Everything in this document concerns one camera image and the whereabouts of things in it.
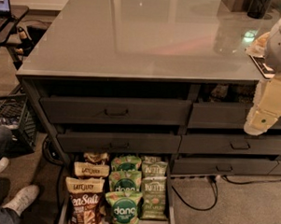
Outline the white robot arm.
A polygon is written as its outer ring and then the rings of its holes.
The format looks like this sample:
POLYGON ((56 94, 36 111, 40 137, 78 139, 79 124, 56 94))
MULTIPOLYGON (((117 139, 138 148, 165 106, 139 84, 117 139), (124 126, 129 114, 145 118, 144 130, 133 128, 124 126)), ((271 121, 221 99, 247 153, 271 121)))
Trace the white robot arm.
POLYGON ((265 63, 273 68, 274 76, 257 84, 253 105, 246 115, 244 130, 250 135, 266 133, 281 117, 281 18, 269 33, 254 41, 263 44, 262 51, 265 63))

